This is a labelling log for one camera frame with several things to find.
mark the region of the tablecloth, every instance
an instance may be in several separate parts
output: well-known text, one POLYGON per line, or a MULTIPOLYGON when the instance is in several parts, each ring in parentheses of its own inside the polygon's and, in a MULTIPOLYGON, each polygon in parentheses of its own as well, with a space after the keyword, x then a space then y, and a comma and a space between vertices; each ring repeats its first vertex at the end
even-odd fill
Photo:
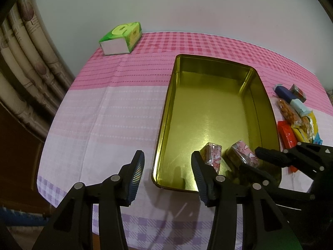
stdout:
MULTIPOLYGON (((272 89, 297 84, 314 110, 324 145, 333 146, 333 108, 314 74, 299 64, 246 42, 206 34, 143 34, 131 54, 91 56, 54 118, 39 166, 37 186, 55 207, 78 181, 102 182, 129 163, 137 149, 145 168, 136 200, 121 208, 129 246, 137 249, 206 249, 214 216, 198 195, 156 187, 150 178, 164 100, 176 55, 195 54, 254 67, 270 97, 276 120, 282 116, 272 89)), ((307 191, 311 180, 282 170, 281 187, 307 191)), ((236 249, 241 248, 238 207, 236 249)), ((93 209, 98 233, 98 207, 93 209)))

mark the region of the pink snack package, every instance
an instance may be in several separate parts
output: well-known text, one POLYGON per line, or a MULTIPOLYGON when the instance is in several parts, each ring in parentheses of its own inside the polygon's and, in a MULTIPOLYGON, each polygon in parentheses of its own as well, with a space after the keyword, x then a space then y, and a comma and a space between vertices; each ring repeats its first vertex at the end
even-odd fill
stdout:
POLYGON ((255 168, 259 166, 258 158, 242 140, 234 143, 228 149, 227 156, 237 168, 239 168, 241 163, 248 164, 255 168))
POLYGON ((214 167, 216 173, 219 173, 221 163, 222 147, 214 143, 207 143, 201 150, 200 155, 204 162, 214 167))

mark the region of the green tissue package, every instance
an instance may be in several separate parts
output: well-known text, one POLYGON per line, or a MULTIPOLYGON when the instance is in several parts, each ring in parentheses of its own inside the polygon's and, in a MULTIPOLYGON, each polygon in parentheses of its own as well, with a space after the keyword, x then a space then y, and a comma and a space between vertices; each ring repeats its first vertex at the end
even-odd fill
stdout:
POLYGON ((129 54, 142 36, 141 24, 118 25, 99 41, 105 55, 129 54))

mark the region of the golden tray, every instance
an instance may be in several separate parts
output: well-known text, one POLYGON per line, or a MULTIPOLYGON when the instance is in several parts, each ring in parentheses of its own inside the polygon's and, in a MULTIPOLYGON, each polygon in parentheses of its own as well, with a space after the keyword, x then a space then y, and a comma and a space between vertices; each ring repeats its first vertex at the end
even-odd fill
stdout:
MULTIPOLYGON (((280 150, 274 113, 257 71, 240 63, 205 56, 178 55, 174 63, 156 146, 152 180, 160 188, 198 191, 191 154, 207 142, 222 156, 243 140, 280 150)), ((281 182, 281 168, 261 161, 281 182)), ((219 174, 230 170, 221 161, 219 174)))

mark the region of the purple checkered pattern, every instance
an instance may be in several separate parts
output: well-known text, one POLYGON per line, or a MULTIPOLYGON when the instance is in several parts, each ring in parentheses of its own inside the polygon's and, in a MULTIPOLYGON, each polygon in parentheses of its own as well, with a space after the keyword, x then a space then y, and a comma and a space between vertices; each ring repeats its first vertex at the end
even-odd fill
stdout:
MULTIPOLYGON (((47 200, 57 206, 67 194, 41 176, 38 176, 37 187, 47 200)), ((206 249, 209 241, 212 221, 163 221, 136 217, 122 213, 126 240, 130 247, 138 250, 180 250, 206 249)), ((237 227, 241 228, 242 220, 237 218, 237 227)), ((93 207, 93 232, 98 231, 98 205, 93 207)), ((236 250, 241 250, 242 232, 237 232, 236 250)))

